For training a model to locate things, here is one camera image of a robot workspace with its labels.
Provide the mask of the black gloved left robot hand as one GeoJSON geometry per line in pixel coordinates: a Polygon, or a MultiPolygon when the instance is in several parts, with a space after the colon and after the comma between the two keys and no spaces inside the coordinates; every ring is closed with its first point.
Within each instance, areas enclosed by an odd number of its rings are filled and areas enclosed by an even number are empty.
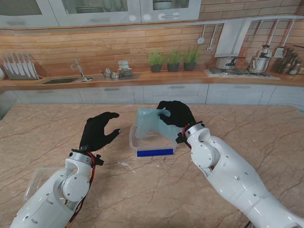
{"type": "Polygon", "coordinates": [[[118,113],[104,112],[87,119],[79,148],[95,152],[111,143],[121,133],[121,129],[115,129],[110,134],[105,135],[105,126],[111,119],[118,117],[118,113]]]}

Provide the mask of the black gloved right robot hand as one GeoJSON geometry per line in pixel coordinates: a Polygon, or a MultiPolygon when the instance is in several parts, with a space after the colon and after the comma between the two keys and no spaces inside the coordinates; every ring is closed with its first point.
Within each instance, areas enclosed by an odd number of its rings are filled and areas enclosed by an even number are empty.
{"type": "Polygon", "coordinates": [[[165,109],[170,111],[170,116],[159,114],[160,119],[167,125],[175,125],[184,128],[187,125],[195,124],[196,121],[190,108],[180,101],[161,101],[157,109],[165,109]]]}

